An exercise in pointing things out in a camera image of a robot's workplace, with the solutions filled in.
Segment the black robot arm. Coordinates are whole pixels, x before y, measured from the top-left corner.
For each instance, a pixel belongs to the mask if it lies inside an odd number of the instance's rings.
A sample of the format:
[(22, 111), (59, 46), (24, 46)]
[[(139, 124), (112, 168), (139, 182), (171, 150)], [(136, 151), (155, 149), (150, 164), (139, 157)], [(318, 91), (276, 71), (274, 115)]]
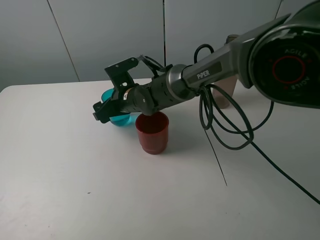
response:
[(140, 112), (147, 116), (193, 99), (201, 87), (231, 76), (256, 87), (268, 99), (290, 106), (320, 106), (320, 3), (285, 15), (240, 35), (197, 63), (161, 68), (151, 82), (140, 85), (129, 70), (139, 59), (128, 58), (106, 68), (113, 94), (93, 105), (94, 117)]

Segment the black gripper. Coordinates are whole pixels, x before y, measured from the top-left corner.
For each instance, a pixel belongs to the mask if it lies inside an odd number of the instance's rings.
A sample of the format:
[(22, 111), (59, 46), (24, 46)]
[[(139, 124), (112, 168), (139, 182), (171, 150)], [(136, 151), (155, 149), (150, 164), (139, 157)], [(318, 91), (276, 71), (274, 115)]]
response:
[(105, 124), (110, 122), (113, 117), (124, 116), (125, 113), (136, 113), (135, 88), (136, 86), (117, 90), (114, 87), (110, 99), (105, 102), (99, 101), (93, 105), (94, 118)]

